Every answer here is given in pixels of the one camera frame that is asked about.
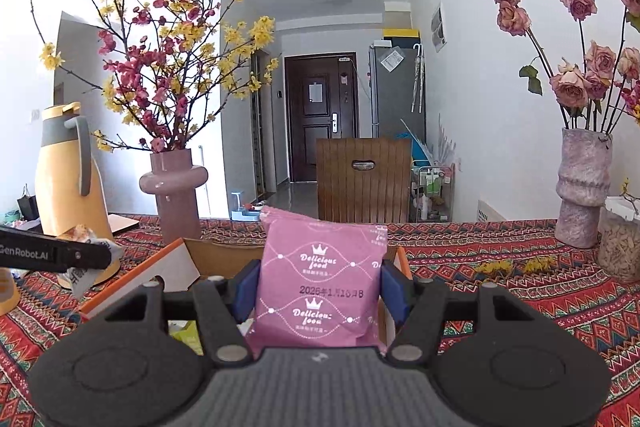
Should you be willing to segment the lime green snack packet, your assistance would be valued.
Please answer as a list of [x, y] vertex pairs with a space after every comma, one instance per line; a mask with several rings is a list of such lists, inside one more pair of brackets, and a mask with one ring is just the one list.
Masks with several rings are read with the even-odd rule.
[[188, 346], [197, 355], [204, 355], [200, 335], [198, 335], [198, 325], [195, 321], [169, 321], [168, 333], [175, 340]]

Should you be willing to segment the red orange cardboard tray box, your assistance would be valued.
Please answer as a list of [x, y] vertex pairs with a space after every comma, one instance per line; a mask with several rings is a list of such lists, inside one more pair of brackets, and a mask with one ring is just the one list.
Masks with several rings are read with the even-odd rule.
[[[236, 247], [178, 239], [119, 277], [98, 295], [87, 299], [79, 311], [86, 319], [95, 317], [129, 291], [155, 277], [162, 280], [165, 291], [185, 291], [199, 280], [213, 275], [232, 279], [250, 260], [262, 262], [264, 247]], [[394, 337], [394, 321], [378, 299], [378, 339], [381, 343], [378, 347], [388, 346]]]

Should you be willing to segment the pink and yellow blossom branches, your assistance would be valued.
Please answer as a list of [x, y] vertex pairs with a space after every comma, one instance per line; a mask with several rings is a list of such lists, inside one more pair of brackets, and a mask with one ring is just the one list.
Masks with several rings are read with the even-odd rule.
[[105, 106], [144, 135], [136, 150], [183, 150], [218, 118], [230, 98], [244, 100], [271, 83], [280, 63], [253, 58], [273, 43], [264, 15], [231, 23], [244, 0], [89, 0], [99, 19], [98, 54], [107, 77], [89, 81]]

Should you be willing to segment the pink glass vase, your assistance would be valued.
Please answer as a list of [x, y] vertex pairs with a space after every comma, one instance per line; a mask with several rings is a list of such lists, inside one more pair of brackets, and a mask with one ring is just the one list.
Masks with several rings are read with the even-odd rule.
[[150, 155], [151, 171], [139, 180], [140, 190], [155, 196], [163, 243], [198, 239], [202, 233], [196, 189], [208, 180], [205, 167], [194, 165], [188, 148]]

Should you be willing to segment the glass jar with seeds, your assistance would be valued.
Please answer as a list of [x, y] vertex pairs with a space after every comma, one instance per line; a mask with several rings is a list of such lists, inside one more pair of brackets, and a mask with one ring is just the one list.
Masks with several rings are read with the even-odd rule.
[[639, 280], [639, 201], [608, 196], [600, 219], [599, 265], [623, 283]]

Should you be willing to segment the dark brown entrance door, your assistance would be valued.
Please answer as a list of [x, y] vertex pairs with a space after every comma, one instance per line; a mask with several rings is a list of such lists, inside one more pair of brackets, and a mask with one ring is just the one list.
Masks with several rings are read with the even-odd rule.
[[284, 67], [290, 180], [314, 182], [317, 141], [358, 135], [356, 55], [293, 56]]

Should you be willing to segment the textured pink ceramic vase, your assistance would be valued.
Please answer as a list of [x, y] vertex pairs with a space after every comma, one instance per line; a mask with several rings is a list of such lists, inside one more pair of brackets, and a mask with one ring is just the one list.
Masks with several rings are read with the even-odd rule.
[[563, 129], [556, 194], [561, 199], [555, 238], [575, 248], [597, 243], [600, 210], [611, 187], [613, 141], [601, 132]]

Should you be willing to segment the grey refrigerator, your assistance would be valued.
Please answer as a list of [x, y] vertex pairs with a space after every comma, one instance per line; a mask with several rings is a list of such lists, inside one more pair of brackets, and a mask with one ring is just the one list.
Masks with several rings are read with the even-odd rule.
[[420, 95], [421, 64], [418, 38], [375, 41], [369, 48], [372, 135], [396, 138], [411, 131], [425, 139], [425, 101]]

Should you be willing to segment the pink Delicious food packet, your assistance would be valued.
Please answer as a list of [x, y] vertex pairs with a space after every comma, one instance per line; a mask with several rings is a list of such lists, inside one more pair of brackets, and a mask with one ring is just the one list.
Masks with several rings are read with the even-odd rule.
[[246, 335], [255, 355], [266, 348], [378, 347], [387, 228], [272, 207], [260, 223], [267, 238]]

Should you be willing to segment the yellow mug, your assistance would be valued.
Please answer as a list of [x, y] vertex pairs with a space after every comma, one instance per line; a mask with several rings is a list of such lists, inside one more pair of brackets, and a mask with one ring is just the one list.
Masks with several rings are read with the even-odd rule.
[[9, 269], [0, 269], [0, 315], [8, 314], [20, 302], [18, 292], [12, 273]]

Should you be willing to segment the brown wooden chair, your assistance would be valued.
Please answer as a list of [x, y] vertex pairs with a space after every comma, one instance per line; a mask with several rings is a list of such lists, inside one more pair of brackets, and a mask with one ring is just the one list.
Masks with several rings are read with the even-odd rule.
[[342, 223], [409, 221], [408, 139], [319, 139], [318, 217]]

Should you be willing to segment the oat crisp packet white brown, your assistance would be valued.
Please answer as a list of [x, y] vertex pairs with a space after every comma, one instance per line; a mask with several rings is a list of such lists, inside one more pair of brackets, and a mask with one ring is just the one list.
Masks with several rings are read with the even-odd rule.
[[124, 250], [113, 239], [100, 237], [85, 225], [75, 225], [58, 236], [72, 243], [74, 264], [68, 268], [63, 279], [70, 283], [70, 290], [80, 299], [100, 276], [111, 268], [118, 268]]

